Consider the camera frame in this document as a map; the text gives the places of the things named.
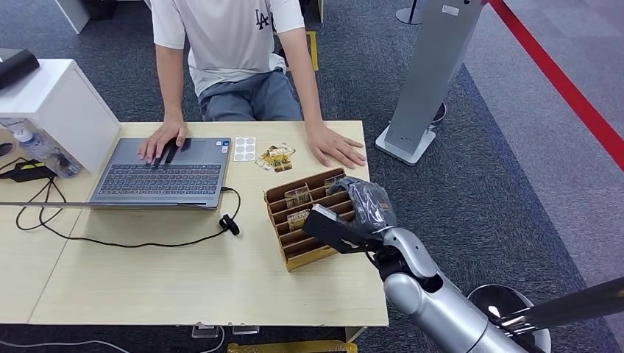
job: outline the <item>laptop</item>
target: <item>laptop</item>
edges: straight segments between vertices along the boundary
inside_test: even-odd
[[[64,208],[216,209],[225,178],[229,138],[187,138],[165,145],[151,165],[138,157],[142,138],[122,138],[88,202],[2,202]]]

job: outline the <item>water bottle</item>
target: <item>water bottle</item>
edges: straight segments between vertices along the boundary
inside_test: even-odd
[[[20,147],[31,157],[46,164],[59,177],[70,179],[76,176],[80,169],[78,163],[72,162],[72,158],[65,156],[48,138],[42,134],[33,133],[28,129],[20,129],[13,134],[19,141]]]

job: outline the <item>wooden table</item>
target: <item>wooden table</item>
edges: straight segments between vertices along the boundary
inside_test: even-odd
[[[12,135],[0,129],[0,143],[12,142]],[[0,165],[5,165],[18,157],[27,157],[20,149],[0,158]],[[80,174],[70,181],[59,181],[57,184],[68,198],[84,201],[88,198],[95,178],[89,174]],[[25,202],[33,197],[47,180],[16,183],[10,179],[0,180],[0,197],[7,202]],[[53,194],[53,201],[60,201]],[[37,198],[43,201],[45,195]],[[25,324],[35,309],[43,289],[66,240],[53,235],[45,229],[22,232],[15,226],[18,207],[0,208],[0,322]],[[54,213],[47,210],[46,215]],[[78,219],[78,210],[64,210],[49,223],[54,229],[69,234]],[[36,225],[38,210],[30,209],[21,217],[23,227]]]
[[[359,121],[328,124],[353,140],[364,139]],[[157,126],[123,124],[121,134],[145,137]],[[173,249],[120,249],[68,241],[60,258],[59,249],[50,255],[47,272],[40,271],[49,274],[58,258],[47,285],[44,280],[37,281],[45,290],[36,293],[41,296],[29,323],[325,325],[350,327],[348,338],[359,327],[388,324],[382,282],[363,254],[336,255],[286,271],[263,191],[326,169],[308,152],[302,123],[195,123],[189,128],[194,137],[256,137],[258,150],[286,142],[297,150],[293,169],[275,173],[250,162],[229,162],[225,185],[242,197],[236,218],[239,236],[226,233]],[[369,177],[367,168],[347,173]],[[64,185],[67,188],[62,190],[71,194],[73,183]],[[83,194],[69,201],[82,199]],[[235,207],[235,195],[225,193],[216,212],[83,210],[71,236],[128,244],[181,243],[217,232],[221,214],[232,215]],[[63,213],[70,229],[72,213]],[[3,227],[13,229],[11,225]],[[23,235],[14,229],[13,233]],[[58,242],[53,235],[40,233],[47,237],[45,241]],[[39,248],[32,248],[33,253],[38,252]]]

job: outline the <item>gray pants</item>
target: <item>gray pants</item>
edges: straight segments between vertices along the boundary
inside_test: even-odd
[[[299,121],[301,108],[281,70],[218,83],[199,95],[204,121]]]

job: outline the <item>black cable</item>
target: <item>black cable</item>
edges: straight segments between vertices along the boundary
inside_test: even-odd
[[[59,190],[58,186],[56,185],[56,183],[54,182],[53,179],[50,179],[50,181],[46,184],[45,187],[43,187],[43,189],[41,189],[32,199],[29,200],[29,202],[32,202],[32,200],[34,200],[35,198],[37,198],[46,188],[48,188],[47,192],[46,192],[46,202],[48,201],[49,197],[50,197],[50,190],[52,189],[52,186],[54,186],[54,188],[57,190],[57,192],[61,195],[61,197],[63,198],[63,202],[67,202],[67,200],[65,199],[65,196],[63,195],[63,193]],[[238,198],[238,205],[236,206],[236,211],[234,212],[234,216],[232,217],[232,220],[236,217],[236,215],[238,215],[238,211],[241,209],[241,194],[238,193],[238,191],[232,189],[232,188],[227,188],[227,187],[223,187],[221,188],[221,191],[232,191],[236,194],[237,198]],[[100,245],[106,245],[106,246],[115,246],[118,248],[125,248],[125,249],[136,249],[136,248],[142,248],[144,246],[159,246],[159,247],[163,247],[163,248],[177,248],[177,247],[181,247],[181,246],[189,246],[189,245],[194,245],[197,243],[201,243],[202,241],[208,240],[208,239],[212,239],[215,237],[220,236],[221,234],[225,233],[228,229],[222,229],[219,232],[212,234],[212,235],[208,235],[206,237],[197,239],[197,240],[193,240],[193,241],[189,241],[187,243],[178,243],[178,244],[163,244],[163,243],[142,243],[142,244],[136,244],[136,245],[127,245],[127,244],[118,244],[118,243],[108,243],[105,241],[101,241],[101,240],[96,240],[96,239],[91,239],[91,238],[84,238],[84,237],[68,237],[66,235],[60,234],[57,230],[52,229],[50,227],[48,227],[47,223],[50,222],[50,220],[52,220],[54,217],[56,217],[58,215],[58,213],[60,213],[60,211],[62,211],[63,209],[58,210],[51,218],[49,218],[48,220],[44,221],[43,220],[43,211],[45,210],[45,207],[42,207],[41,210],[39,211],[39,224],[35,227],[32,228],[23,228],[19,225],[19,217],[21,216],[22,212],[27,208],[26,207],[22,207],[22,210],[20,211],[20,213],[18,214],[18,216],[15,218],[15,224],[17,225],[17,227],[21,230],[32,230],[32,229],[36,229],[38,227],[43,227],[45,229],[47,229],[48,231],[54,233],[55,235],[66,239],[66,240],[84,240],[84,241],[89,241],[91,243],[97,243]]]
[[[372,257],[370,256],[369,252],[364,252],[364,254],[366,254],[366,257],[368,257],[369,261],[371,262],[371,264],[376,268],[379,269],[379,266],[377,266],[377,263],[375,263],[375,260],[372,259]]]
[[[0,171],[1,171],[2,169],[5,169],[6,167],[10,167],[11,165],[16,164],[16,163],[17,163],[17,162],[19,162],[20,160],[23,160],[24,162],[28,162],[28,160],[27,160],[26,158],[24,158],[24,157],[17,157],[17,158],[15,158],[13,161],[8,162],[7,164],[5,164],[5,165],[3,165],[2,167],[0,167]]]
[[[53,179],[50,179],[50,181],[48,181],[43,188],[41,188],[41,190],[39,190],[38,193],[36,193],[30,200],[28,200],[28,202],[33,202],[37,197],[39,197],[39,195],[47,188],[48,190],[46,191],[46,202],[49,200],[50,198],[50,190],[52,189],[52,185],[54,185],[54,187],[56,188],[56,184],[54,183]],[[63,198],[63,202],[67,202],[67,200],[65,199],[65,196],[59,191],[59,194],[61,195],[61,197]],[[27,206],[24,206],[21,208],[20,212],[18,212],[17,217],[15,217],[15,225],[17,226],[17,228],[19,230],[24,230],[24,231],[28,231],[28,230],[34,230],[37,229],[39,227],[43,227],[43,225],[47,224],[48,222],[50,222],[51,220],[54,219],[54,217],[58,216],[59,213],[61,213],[63,211],[63,209],[59,209],[57,210],[57,212],[54,213],[54,215],[51,215],[48,219],[46,219],[45,221],[42,221],[43,219],[43,211],[45,210],[45,207],[42,207],[39,210],[39,224],[37,224],[36,226],[33,227],[22,227],[19,223],[20,217],[21,215],[24,213],[24,211],[26,210]]]

